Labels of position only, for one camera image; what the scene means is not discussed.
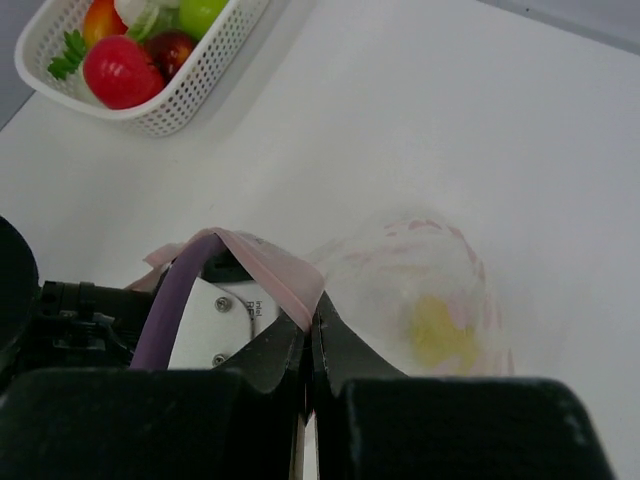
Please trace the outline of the purple fake eggplant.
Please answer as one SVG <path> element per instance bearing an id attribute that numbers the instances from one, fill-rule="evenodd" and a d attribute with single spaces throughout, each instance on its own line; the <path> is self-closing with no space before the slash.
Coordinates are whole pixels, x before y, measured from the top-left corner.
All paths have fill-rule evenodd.
<path id="1" fill-rule="evenodd" d="M 144 48 L 166 83 L 171 81 L 197 45 L 189 34 L 170 29 L 149 37 Z"/>

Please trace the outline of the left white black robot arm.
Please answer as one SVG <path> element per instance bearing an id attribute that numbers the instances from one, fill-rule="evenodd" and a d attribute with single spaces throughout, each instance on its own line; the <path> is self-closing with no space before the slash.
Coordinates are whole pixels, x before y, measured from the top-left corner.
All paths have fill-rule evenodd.
<path id="1" fill-rule="evenodd" d="M 129 367 L 154 292 L 41 282 L 32 249 L 1 219 L 1 389 L 43 369 Z"/>

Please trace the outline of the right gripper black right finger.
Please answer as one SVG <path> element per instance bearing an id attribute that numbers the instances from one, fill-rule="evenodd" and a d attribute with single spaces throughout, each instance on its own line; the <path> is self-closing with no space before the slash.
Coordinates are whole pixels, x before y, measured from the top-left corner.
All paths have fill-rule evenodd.
<path id="1" fill-rule="evenodd" d="M 610 479 L 581 401 L 530 377 L 410 377 L 323 296 L 311 329 L 323 479 Z"/>

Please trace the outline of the green fake apple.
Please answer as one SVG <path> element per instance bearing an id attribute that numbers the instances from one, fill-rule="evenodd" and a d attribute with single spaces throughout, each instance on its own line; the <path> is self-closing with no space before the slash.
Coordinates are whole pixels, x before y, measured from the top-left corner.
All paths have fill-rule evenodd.
<path id="1" fill-rule="evenodd" d="M 227 3 L 227 0 L 182 0 L 178 12 L 179 25 L 185 33 L 200 40 Z"/>

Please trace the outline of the clear zip top bag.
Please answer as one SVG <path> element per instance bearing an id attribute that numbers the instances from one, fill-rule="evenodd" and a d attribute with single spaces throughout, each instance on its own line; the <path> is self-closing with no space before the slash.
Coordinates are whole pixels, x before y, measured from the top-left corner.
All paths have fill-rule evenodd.
<path id="1" fill-rule="evenodd" d="M 513 355 L 484 263 L 461 231 L 429 213 L 406 212 L 366 223 L 304 258 L 252 234 L 204 229 L 182 244 L 147 257 L 150 272 L 134 284 L 154 292 L 133 356 L 137 369 L 166 369 L 192 286 L 211 257 L 228 250 L 303 332 L 322 296 L 340 318 L 385 360 L 412 376 L 437 373 L 415 356 L 412 307 L 425 295 L 459 304 L 481 349 L 471 373 L 512 373 Z"/>

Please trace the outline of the green white fake cabbage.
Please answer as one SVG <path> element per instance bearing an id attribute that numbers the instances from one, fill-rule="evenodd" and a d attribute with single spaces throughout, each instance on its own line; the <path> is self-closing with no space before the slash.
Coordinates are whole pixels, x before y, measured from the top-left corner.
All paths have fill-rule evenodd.
<path id="1" fill-rule="evenodd" d="M 127 27 L 126 35 L 137 42 L 178 24 L 180 0 L 115 0 L 114 8 Z"/>

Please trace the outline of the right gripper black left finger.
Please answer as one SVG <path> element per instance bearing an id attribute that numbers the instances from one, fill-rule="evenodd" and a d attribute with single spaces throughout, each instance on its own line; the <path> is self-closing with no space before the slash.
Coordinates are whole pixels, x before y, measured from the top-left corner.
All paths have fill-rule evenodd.
<path id="1" fill-rule="evenodd" d="M 286 316 L 209 370 L 43 370 L 1 398 L 5 479 L 299 479 L 305 336 Z"/>

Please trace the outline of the red orange fake fruit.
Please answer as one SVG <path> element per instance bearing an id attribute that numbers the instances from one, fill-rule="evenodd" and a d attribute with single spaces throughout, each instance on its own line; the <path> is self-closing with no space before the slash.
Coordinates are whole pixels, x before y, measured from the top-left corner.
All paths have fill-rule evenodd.
<path id="1" fill-rule="evenodd" d="M 101 39 L 125 34 L 127 30 L 113 0 L 94 0 L 85 15 L 82 35 L 86 46 L 91 48 Z"/>

